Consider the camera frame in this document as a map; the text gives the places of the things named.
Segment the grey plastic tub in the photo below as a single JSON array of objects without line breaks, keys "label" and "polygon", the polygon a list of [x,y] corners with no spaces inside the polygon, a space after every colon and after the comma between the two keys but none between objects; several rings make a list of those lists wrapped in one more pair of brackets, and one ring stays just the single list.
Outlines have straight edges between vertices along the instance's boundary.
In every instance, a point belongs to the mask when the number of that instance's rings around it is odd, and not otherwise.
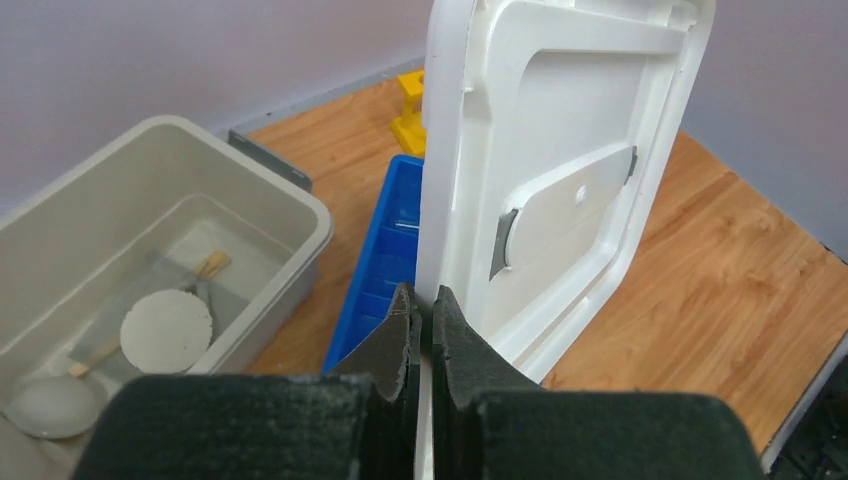
[{"label": "grey plastic tub", "polygon": [[126,312],[185,288],[214,319],[197,375],[244,372],[311,293],[333,220],[310,190],[177,116],[147,119],[1,221],[1,401],[31,381],[85,376],[110,398],[139,371],[116,349]]}]

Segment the wire gauze with ceramic centre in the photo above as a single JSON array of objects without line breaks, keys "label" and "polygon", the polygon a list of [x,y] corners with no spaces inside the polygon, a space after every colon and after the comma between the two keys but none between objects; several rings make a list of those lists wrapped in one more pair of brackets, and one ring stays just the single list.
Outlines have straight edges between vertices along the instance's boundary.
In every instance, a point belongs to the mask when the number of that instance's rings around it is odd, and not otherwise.
[{"label": "wire gauze with ceramic centre", "polygon": [[180,373],[193,367],[211,346],[216,327],[216,275],[198,289],[199,295],[209,295],[212,311],[199,297],[177,289],[196,266],[150,253],[142,273],[95,314],[68,354],[70,365],[119,333],[121,348],[109,359],[126,360],[119,368],[120,379],[140,373]]}]

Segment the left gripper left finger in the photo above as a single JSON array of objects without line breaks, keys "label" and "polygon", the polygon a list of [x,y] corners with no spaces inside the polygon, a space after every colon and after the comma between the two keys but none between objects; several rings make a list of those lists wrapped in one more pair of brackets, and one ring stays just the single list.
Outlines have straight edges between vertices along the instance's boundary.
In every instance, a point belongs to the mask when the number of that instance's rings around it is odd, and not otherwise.
[{"label": "left gripper left finger", "polygon": [[421,318],[384,321],[325,374],[148,375],[97,421],[76,479],[411,479]]}]

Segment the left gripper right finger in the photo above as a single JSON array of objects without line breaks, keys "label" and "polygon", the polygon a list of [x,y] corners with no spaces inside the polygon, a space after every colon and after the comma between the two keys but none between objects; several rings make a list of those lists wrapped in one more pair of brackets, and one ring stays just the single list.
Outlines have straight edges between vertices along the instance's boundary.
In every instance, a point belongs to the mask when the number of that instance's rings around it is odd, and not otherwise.
[{"label": "left gripper right finger", "polygon": [[551,391],[467,323],[448,287],[432,310],[438,479],[760,479],[749,434],[694,393]]}]

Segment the white tray lid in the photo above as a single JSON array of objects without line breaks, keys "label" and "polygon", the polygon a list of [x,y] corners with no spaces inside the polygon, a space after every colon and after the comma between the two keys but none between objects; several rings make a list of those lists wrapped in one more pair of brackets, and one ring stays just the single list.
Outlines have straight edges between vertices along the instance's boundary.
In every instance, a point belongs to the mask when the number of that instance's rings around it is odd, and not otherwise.
[{"label": "white tray lid", "polygon": [[437,1],[415,293],[542,380],[623,281],[712,1]]}]

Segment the wooden test tube clamp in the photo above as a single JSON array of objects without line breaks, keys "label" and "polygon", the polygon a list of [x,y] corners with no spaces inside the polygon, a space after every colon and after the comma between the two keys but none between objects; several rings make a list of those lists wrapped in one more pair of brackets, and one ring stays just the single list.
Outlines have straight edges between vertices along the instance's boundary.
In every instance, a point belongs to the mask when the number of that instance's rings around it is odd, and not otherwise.
[{"label": "wooden test tube clamp", "polygon": [[[188,280],[182,281],[177,289],[199,297],[212,311],[209,295],[198,294],[201,285],[207,284],[208,280],[224,270],[231,263],[231,258],[221,250],[216,250],[201,261],[191,272]],[[90,374],[97,366],[115,355],[121,348],[120,334],[117,333],[102,342],[94,350],[87,353],[81,360],[74,360],[68,367],[67,373],[74,378],[83,378]]]}]

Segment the white evaporating dish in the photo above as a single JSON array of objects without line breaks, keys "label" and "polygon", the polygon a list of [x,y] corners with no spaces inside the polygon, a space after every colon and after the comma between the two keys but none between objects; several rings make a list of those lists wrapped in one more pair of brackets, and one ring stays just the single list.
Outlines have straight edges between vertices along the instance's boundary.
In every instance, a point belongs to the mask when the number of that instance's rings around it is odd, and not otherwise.
[{"label": "white evaporating dish", "polygon": [[2,412],[21,432],[58,440],[90,430],[107,400],[106,390],[97,382],[68,375],[47,377],[24,383]]}]

